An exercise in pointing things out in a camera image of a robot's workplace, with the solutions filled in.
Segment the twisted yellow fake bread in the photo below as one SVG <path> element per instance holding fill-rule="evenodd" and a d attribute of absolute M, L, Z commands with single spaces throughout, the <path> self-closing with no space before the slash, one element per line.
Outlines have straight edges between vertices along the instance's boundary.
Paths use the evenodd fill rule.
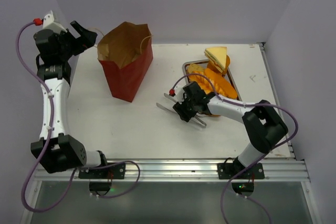
<path fill-rule="evenodd" d="M 192 73 L 193 75 L 190 75 L 188 78 L 190 81 L 195 81 L 206 94 L 209 94 L 214 90 L 218 92 L 218 85 L 215 82 L 217 73 L 213 72 L 211 69 L 192 71 Z"/>

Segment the steel tongs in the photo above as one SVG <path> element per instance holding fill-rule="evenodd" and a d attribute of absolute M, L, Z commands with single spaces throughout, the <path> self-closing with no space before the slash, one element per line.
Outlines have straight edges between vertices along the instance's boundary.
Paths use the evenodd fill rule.
<path fill-rule="evenodd" d="M 179 116 L 179 118 L 184 121 L 184 122 L 191 122 L 194 124 L 197 124 L 198 126 L 202 127 L 202 128 L 206 128 L 207 124 L 201 119 L 200 116 L 197 115 L 196 112 L 189 112 L 187 111 L 187 107 L 185 105 L 180 104 L 175 98 L 171 97 L 170 95 L 168 95 L 167 93 L 164 93 L 164 97 L 169 99 L 170 101 L 174 102 L 174 105 L 172 107 L 172 109 L 166 108 L 165 106 L 163 106 L 160 103 L 156 103 L 156 106 L 164 111 L 170 112 L 170 113 L 174 113 L 177 114 Z"/>

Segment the seeded fake bread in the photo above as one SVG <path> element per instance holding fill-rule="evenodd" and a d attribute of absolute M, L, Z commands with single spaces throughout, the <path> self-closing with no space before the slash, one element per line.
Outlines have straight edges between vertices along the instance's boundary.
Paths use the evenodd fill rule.
<path fill-rule="evenodd" d="M 187 73 L 203 73 L 204 68 L 201 65 L 192 63 L 186 68 Z"/>

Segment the long orange fake baguette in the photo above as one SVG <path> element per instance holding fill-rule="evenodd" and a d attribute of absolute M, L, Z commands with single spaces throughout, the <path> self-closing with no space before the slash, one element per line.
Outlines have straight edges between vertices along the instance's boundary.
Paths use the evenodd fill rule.
<path fill-rule="evenodd" d="M 233 86 L 220 74 L 215 73 L 213 70 L 206 68 L 205 75 L 210 79 L 218 94 L 221 94 L 230 99 L 237 99 L 238 94 Z"/>

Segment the round orange fake bun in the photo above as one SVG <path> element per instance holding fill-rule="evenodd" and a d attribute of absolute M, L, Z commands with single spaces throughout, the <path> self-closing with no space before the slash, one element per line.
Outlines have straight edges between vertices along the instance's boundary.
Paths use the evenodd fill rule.
<path fill-rule="evenodd" d="M 211 69 L 217 74 L 224 76 L 228 71 L 229 65 L 230 57 L 228 55 L 226 57 L 210 57 L 207 68 Z"/>

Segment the red paper bag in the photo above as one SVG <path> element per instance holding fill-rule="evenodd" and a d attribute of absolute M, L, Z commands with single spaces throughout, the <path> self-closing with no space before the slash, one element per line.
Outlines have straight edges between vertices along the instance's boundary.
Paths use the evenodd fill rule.
<path fill-rule="evenodd" d="M 97 54 L 111 95 L 132 102 L 153 61 L 148 24 L 123 22 L 98 42 Z"/>

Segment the sliced fake bread piece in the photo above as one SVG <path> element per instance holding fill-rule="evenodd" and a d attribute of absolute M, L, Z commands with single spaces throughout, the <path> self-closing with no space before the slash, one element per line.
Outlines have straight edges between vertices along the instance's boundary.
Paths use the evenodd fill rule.
<path fill-rule="evenodd" d="M 221 74 L 226 74 L 230 64 L 227 47 L 209 47 L 204 50 L 204 54 Z"/>

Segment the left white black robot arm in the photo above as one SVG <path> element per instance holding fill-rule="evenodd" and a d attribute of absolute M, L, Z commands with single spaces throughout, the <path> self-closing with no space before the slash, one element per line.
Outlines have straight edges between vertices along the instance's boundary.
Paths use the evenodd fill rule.
<path fill-rule="evenodd" d="M 72 76 L 69 59 L 93 47 L 97 34 L 75 20 L 70 24 L 79 37 L 55 23 L 44 24 L 34 34 L 39 51 L 36 66 L 43 93 L 43 125 L 39 140 L 31 143 L 30 150 L 50 174 L 82 167 L 90 168 L 97 178 L 104 178 L 109 165 L 104 162 L 102 151 L 88 151 L 71 136 L 67 117 Z"/>

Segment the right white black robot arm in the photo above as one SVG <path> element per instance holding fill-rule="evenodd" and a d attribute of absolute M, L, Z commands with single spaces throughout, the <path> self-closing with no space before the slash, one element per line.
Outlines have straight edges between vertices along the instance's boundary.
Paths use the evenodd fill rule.
<path fill-rule="evenodd" d="M 288 133 L 286 124 L 266 100 L 256 104 L 234 101 L 214 91 L 206 93 L 195 81 L 171 89 L 169 95 L 177 99 L 173 109 L 185 122 L 197 114 L 206 114 L 224 116 L 244 125 L 249 143 L 233 161 L 233 171 L 240 178 L 250 175 L 251 164 L 267 155 Z"/>

